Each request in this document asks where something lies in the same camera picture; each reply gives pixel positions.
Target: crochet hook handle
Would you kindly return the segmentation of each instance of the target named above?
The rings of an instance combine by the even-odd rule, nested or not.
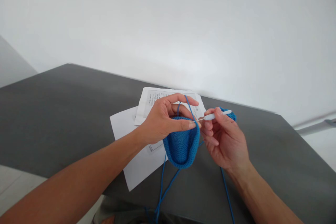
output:
[[[232,113],[232,110],[226,110],[226,111],[223,111],[223,114],[231,114]],[[197,121],[201,121],[201,120],[206,120],[206,121],[210,121],[210,120],[213,120],[215,119],[215,114],[209,114],[209,115],[206,115],[204,118],[202,119],[199,119]]]

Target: table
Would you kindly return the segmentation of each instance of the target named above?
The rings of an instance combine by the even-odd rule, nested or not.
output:
[[[138,105],[142,89],[161,86],[66,64],[0,89],[0,164],[51,177],[114,141],[110,116]],[[237,115],[250,158],[275,193],[305,223],[335,223],[336,173],[282,116],[202,97],[206,109],[221,106]],[[154,208],[162,167],[131,192],[123,172],[105,195]],[[164,187],[176,168],[169,162]],[[253,219],[227,177],[237,223]],[[220,168],[206,147],[182,170],[161,211],[204,223],[231,223]]]

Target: left hand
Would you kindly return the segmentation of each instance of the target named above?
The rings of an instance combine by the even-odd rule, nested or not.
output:
[[[198,101],[190,96],[187,97],[191,106],[198,106]],[[183,94],[176,93],[155,101],[147,119],[136,129],[139,131],[138,134],[142,134],[146,144],[155,144],[172,132],[191,130],[196,127],[195,123],[190,123],[189,120],[174,120],[171,118],[177,116],[179,105],[174,104],[175,102],[187,103],[187,99]],[[193,120],[191,112],[182,104],[179,108],[179,116]]]

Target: white paper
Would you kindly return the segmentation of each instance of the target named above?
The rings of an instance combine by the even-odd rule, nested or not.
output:
[[[194,91],[191,90],[176,90],[176,89],[160,89],[156,87],[144,87],[142,90],[141,98],[139,101],[138,110],[136,112],[136,118],[134,121],[134,125],[141,125],[147,118],[150,110],[152,109],[154,102],[161,97],[172,95],[175,93],[181,93],[188,95],[194,98],[196,101],[199,102],[197,107],[190,106],[192,113],[194,114],[195,118],[198,119],[199,117],[204,116],[205,108],[202,102],[200,95],[196,94]],[[181,103],[189,110],[189,106],[187,103]]]
[[[127,109],[110,117],[115,140],[122,138],[137,128],[134,125],[137,108]],[[165,154],[166,151],[162,140],[143,148],[124,168],[128,190],[133,190],[153,171],[159,168],[163,164]]]

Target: forearm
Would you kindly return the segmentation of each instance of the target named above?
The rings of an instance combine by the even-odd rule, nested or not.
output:
[[[302,223],[251,163],[240,171],[228,171],[228,174],[256,223]]]
[[[144,148],[140,137],[135,130],[63,169],[9,209],[0,223],[77,223]]]

